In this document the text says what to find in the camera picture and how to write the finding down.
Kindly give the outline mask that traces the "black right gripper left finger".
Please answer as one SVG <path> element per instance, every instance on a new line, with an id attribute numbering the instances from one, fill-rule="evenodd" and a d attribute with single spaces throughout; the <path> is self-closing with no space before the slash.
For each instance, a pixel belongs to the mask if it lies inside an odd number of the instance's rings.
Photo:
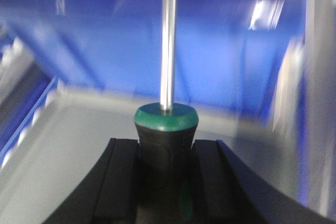
<path id="1" fill-rule="evenodd" d="M 136 140 L 110 139 L 94 167 L 45 223 L 135 223 Z"/>

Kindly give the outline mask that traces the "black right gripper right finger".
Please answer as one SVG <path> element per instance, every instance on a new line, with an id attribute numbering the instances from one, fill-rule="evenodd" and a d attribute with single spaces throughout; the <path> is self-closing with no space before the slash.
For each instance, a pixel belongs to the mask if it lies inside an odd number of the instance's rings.
<path id="1" fill-rule="evenodd" d="M 196 223 L 332 223 L 253 172 L 223 141 L 192 147 Z"/>

